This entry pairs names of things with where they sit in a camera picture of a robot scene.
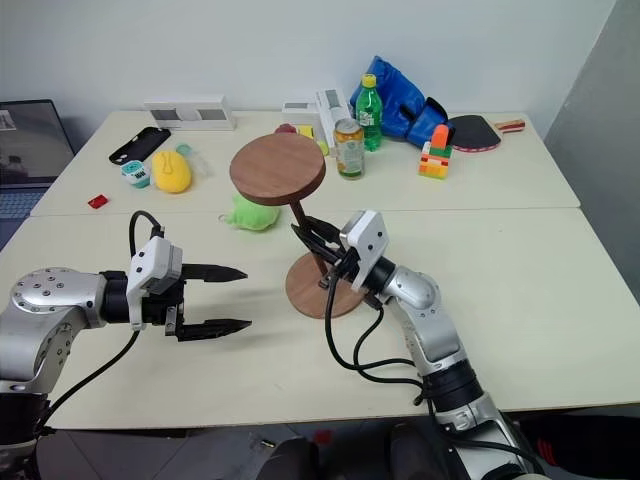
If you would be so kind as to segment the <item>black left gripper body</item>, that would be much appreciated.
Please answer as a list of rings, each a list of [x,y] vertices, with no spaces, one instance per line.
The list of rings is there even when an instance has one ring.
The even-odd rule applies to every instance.
[[[161,326],[164,334],[186,341],[184,325],[184,285],[173,285],[161,294],[149,294],[142,300],[145,324]]]

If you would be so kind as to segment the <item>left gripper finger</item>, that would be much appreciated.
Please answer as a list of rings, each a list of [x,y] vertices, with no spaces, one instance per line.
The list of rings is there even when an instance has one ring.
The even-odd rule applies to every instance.
[[[236,268],[213,264],[183,264],[180,279],[183,283],[199,280],[205,283],[226,283],[246,279],[248,275]]]
[[[251,321],[238,319],[209,319],[200,324],[181,324],[176,328],[176,338],[182,341],[199,341],[224,337],[252,325]]]

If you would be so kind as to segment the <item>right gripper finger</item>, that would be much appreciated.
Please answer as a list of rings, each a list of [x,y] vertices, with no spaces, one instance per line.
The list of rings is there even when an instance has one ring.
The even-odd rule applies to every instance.
[[[323,241],[309,230],[309,227],[302,228],[298,225],[291,224],[291,228],[298,239],[308,248],[308,250],[320,256],[323,247]]]
[[[335,245],[341,244],[341,231],[336,226],[312,216],[306,216],[305,219],[309,230],[321,238],[323,242]]]

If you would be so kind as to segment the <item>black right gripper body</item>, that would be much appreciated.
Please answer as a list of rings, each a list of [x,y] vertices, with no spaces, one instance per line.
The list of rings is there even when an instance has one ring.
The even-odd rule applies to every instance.
[[[341,277],[344,280],[354,280],[359,273],[357,255],[350,253],[350,248],[343,245],[339,234],[321,235],[320,238],[323,241],[322,252],[320,253],[323,261],[332,267],[345,263],[344,266],[339,268]]]

